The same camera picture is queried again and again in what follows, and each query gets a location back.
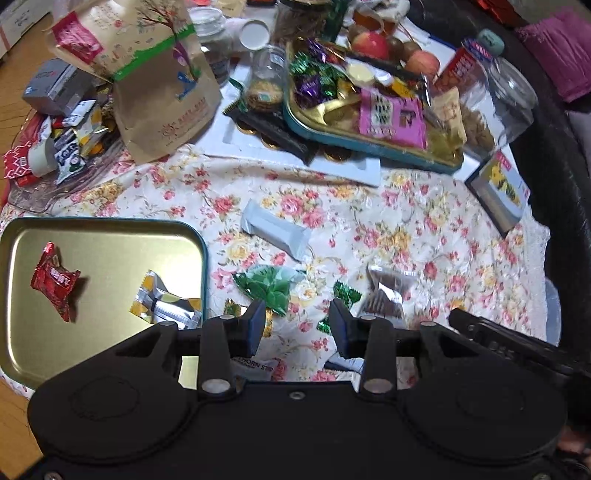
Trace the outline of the white hawthorn stick packet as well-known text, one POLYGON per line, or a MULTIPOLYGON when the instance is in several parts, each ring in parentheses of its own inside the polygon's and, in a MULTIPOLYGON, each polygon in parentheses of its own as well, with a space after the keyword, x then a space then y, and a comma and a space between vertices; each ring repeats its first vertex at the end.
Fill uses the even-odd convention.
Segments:
POLYGON ((279 362, 277 360, 259 361, 252 358, 232 358, 230 365, 235 377, 247 381, 269 382, 273 378, 273 372, 279 362))

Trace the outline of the small glass cookie jar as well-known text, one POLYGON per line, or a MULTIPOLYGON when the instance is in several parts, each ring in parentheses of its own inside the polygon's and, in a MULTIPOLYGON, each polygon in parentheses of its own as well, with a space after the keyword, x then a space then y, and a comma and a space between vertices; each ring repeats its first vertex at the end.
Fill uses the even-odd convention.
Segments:
POLYGON ((245 103, 250 110, 273 113, 283 104, 284 50, 267 45, 252 54, 245 103))

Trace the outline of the white tray with chocolates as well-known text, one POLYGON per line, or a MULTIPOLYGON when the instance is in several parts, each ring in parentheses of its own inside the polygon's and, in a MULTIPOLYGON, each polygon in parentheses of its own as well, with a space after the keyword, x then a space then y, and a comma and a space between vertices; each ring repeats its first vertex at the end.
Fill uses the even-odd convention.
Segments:
POLYGON ((280 113, 249 111, 242 94, 249 80, 249 63, 242 60, 221 87, 221 107, 195 146, 207 156, 260 160, 344 178, 377 187, 381 161, 351 150, 322 147, 294 134, 280 113))

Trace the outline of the gold teal snack tin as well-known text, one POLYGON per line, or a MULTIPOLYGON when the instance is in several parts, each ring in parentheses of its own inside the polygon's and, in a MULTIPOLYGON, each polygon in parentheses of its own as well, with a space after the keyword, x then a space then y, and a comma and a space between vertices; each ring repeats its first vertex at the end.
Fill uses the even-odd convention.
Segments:
POLYGON ((294 133, 415 168, 453 174, 460 137, 431 108, 427 78, 315 38, 287 42, 283 116, 294 133))

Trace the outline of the brown paper snack bag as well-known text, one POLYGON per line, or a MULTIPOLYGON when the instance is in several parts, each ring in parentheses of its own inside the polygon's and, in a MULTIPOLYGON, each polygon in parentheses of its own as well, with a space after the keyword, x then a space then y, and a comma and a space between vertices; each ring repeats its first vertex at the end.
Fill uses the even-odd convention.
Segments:
POLYGON ((221 104, 183 1, 85 1, 46 38, 58 58, 111 83, 115 122, 136 164, 200 135, 221 104))

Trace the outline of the red apple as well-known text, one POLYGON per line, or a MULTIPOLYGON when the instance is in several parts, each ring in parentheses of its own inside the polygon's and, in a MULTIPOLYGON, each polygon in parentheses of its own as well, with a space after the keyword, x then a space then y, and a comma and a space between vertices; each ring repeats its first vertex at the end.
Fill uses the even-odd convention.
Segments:
POLYGON ((373 31, 356 35, 352 42, 352 50, 380 60, 388 60, 390 57, 388 41, 381 34, 373 31))
POLYGON ((405 69, 417 75, 425 75, 433 79, 440 69, 440 61, 437 56, 424 50, 415 51, 406 62, 405 69))

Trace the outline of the card box with yellow picture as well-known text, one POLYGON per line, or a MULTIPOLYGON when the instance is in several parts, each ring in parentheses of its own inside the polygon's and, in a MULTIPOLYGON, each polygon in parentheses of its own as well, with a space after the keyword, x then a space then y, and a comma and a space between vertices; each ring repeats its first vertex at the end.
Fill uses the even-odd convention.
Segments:
POLYGON ((503 238, 521 221, 530 189, 501 151, 483 163, 468 178, 466 186, 503 238))

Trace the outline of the grey silver snack bar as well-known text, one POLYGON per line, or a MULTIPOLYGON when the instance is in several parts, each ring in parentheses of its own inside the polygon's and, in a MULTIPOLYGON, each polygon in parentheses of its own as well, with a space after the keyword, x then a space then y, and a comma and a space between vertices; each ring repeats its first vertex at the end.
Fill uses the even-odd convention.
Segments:
POLYGON ((310 229, 273 215, 253 200, 249 200, 242 211, 240 227, 246 234, 255 235, 283 250, 295 261, 304 260, 311 239, 310 229))

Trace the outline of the gold teal tin lid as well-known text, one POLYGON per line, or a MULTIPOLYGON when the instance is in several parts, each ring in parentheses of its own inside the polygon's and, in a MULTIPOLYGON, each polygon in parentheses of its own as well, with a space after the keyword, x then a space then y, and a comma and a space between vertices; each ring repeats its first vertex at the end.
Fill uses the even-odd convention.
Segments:
POLYGON ((204 300, 207 250, 181 222, 106 218, 10 221, 1 235, 1 378, 30 397, 45 380, 147 328, 129 311, 145 274, 182 298, 204 300), (74 318, 66 323, 30 285, 49 242, 78 270, 74 318))

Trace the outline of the tape roll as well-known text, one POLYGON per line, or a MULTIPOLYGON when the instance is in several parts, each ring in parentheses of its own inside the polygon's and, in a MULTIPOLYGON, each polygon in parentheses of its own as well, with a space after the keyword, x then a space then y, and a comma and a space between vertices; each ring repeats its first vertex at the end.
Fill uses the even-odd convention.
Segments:
POLYGON ((32 145, 27 154, 27 162, 31 173, 38 178, 55 171, 57 161, 53 139, 48 138, 32 145))

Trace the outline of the white round lid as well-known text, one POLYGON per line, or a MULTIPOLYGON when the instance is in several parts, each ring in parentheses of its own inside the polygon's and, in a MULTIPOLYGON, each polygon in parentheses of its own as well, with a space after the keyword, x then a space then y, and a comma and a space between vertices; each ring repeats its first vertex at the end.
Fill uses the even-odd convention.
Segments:
POLYGON ((259 51, 270 42, 270 29, 262 20, 247 19, 238 33, 239 44, 248 51, 259 51))

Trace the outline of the green foil candy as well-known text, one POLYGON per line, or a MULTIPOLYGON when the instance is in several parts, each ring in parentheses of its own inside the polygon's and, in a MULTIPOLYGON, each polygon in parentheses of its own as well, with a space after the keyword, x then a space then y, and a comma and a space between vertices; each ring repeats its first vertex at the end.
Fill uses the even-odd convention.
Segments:
MULTIPOLYGON (((349 287, 341 281, 335 282, 335 285, 332 287, 332 294, 334 294, 335 299, 341 300, 348 309, 351 309, 353 305, 362 299, 362 293, 353 287, 349 287)), ((331 328, 329 327, 328 318, 319 321, 317 324, 317 329, 322 333, 331 335, 331 328)))

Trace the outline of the tall biscuit jar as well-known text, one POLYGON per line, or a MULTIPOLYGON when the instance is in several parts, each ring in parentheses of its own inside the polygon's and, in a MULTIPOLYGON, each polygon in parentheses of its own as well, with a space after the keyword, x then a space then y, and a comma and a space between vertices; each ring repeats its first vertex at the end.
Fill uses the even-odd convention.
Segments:
POLYGON ((279 0, 276 2, 271 42, 284 45, 298 37, 318 37, 332 10, 328 0, 279 0))

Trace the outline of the glass plate with snacks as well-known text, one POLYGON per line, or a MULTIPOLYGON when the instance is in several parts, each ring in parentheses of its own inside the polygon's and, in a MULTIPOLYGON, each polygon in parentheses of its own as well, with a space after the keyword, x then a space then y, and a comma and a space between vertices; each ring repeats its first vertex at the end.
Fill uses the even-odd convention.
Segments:
POLYGON ((4 154, 8 189, 1 204, 43 213, 56 200, 89 186, 123 152, 110 102, 84 100, 66 117, 35 112, 4 154), (38 178, 29 169, 27 154, 32 145, 48 138, 54 141, 57 169, 38 178))

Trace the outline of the green triangular snack packet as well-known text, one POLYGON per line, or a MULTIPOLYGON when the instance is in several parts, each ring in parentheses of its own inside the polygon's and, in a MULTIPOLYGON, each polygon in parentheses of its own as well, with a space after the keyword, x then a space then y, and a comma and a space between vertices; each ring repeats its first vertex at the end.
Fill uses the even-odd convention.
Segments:
POLYGON ((286 266, 254 265, 233 274, 232 278, 249 299, 263 301, 276 315, 286 316, 291 287, 304 280, 304 271, 286 266))

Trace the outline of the floral tablecloth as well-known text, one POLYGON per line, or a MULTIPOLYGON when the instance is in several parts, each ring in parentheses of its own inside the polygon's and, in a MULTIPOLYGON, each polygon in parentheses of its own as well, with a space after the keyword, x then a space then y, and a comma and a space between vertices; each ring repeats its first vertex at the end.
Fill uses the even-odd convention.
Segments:
POLYGON ((304 271, 287 315, 266 327, 257 360, 277 360, 273 380, 334 381, 325 369, 335 343, 317 324, 335 282, 370 291, 367 265, 415 272, 405 322, 446 324, 455 308, 537 338, 547 335, 544 261, 549 230, 526 213, 503 238, 459 180, 420 170, 384 169, 365 187, 260 161, 208 158, 190 146, 138 165, 127 153, 100 178, 35 218, 116 218, 185 223, 207 250, 205 304, 211 316, 249 299, 232 275, 254 265, 304 271), (240 227, 253 200, 311 230, 298 262, 240 227))

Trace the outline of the glass jar with walnuts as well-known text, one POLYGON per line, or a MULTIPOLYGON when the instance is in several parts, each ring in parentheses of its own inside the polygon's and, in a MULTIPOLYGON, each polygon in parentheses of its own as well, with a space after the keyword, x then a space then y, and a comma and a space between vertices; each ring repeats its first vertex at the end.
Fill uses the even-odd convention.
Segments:
POLYGON ((524 133, 538 105, 537 94, 522 73, 473 38, 463 40, 433 91, 458 96, 464 151, 481 161, 524 133))

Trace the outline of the white small snack packet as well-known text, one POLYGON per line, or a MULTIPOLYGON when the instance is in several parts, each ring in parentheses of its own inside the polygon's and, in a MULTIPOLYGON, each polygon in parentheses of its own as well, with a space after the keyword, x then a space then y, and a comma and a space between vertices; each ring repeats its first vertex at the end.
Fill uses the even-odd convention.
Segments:
POLYGON ((325 369, 354 372, 361 374, 363 372, 363 358, 343 358, 339 353, 332 354, 332 356, 325 361, 325 369))

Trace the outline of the brown date snack packet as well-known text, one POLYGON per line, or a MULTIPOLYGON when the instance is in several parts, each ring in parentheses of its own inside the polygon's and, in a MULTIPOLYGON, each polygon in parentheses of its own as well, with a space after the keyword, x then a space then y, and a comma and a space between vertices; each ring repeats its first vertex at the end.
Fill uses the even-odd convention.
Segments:
POLYGON ((370 292, 363 298, 360 317, 374 316, 403 324, 403 303, 417 281, 416 273, 387 268, 376 262, 367 265, 367 273, 370 292))

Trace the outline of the yellow silver snack packet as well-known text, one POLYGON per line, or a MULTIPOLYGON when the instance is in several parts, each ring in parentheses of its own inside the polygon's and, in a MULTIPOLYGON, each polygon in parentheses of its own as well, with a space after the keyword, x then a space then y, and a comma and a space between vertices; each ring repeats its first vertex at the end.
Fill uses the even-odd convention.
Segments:
POLYGON ((179 330, 198 329, 202 324, 201 300, 170 293, 151 270, 145 274, 129 312, 149 324, 176 323, 179 330))

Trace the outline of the pink snack packet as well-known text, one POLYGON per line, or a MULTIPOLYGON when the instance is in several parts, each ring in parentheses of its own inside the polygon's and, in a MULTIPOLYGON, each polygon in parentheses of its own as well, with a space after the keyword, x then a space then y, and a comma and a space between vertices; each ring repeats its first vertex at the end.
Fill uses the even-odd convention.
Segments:
POLYGON ((359 133, 396 145, 425 150, 427 127, 418 98, 390 97, 363 89, 359 133))

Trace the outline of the red candy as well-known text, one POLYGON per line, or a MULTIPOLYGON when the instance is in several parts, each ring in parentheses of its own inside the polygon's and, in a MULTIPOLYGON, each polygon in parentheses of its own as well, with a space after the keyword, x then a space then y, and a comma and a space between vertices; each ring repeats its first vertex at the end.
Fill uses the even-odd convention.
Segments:
POLYGON ((41 292, 53 305, 61 319, 69 323, 73 319, 70 295, 80 274, 79 270, 68 270, 63 267, 58 247, 53 242, 48 242, 35 266, 30 286, 41 292))

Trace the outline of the grey cardboard box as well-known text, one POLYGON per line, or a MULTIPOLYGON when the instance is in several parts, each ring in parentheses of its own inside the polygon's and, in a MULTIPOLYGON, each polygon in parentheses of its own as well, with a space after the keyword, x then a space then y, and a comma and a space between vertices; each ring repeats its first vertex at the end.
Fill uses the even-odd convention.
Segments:
POLYGON ((31 78, 22 99, 39 113, 68 116, 91 89, 92 79, 89 73, 53 58, 31 78))

